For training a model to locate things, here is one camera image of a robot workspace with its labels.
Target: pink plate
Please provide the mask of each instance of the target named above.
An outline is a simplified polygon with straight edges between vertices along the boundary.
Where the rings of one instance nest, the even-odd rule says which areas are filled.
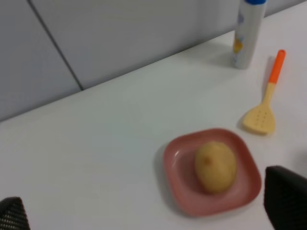
[[[221,141],[236,155],[234,185],[217,195],[207,194],[194,172],[194,153],[208,141]],[[225,129],[210,129],[178,137],[164,152],[164,168],[179,207],[191,216],[208,216],[247,205],[261,189],[261,177],[245,142]]]

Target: white table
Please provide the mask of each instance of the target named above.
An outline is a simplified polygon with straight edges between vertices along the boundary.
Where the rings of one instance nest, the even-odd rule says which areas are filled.
[[[268,165],[307,176],[307,2],[266,18],[249,70],[229,66],[233,32],[0,124],[0,198],[21,196],[32,229],[271,230],[263,190],[210,218],[179,213],[161,156],[173,138],[238,133]],[[237,127],[261,101],[268,58],[288,55],[272,100],[277,130]]]

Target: bottle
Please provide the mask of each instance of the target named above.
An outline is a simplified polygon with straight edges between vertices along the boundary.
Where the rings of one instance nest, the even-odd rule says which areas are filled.
[[[247,69],[256,48],[267,0],[241,0],[234,42],[234,65]]]

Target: yellow spatula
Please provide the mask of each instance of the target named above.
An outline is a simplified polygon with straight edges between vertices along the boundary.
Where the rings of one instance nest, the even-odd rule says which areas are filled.
[[[262,103],[250,110],[244,117],[243,126],[249,131],[258,134],[269,134],[275,131],[275,118],[270,108],[270,101],[285,56],[286,52],[284,50],[279,50]]]

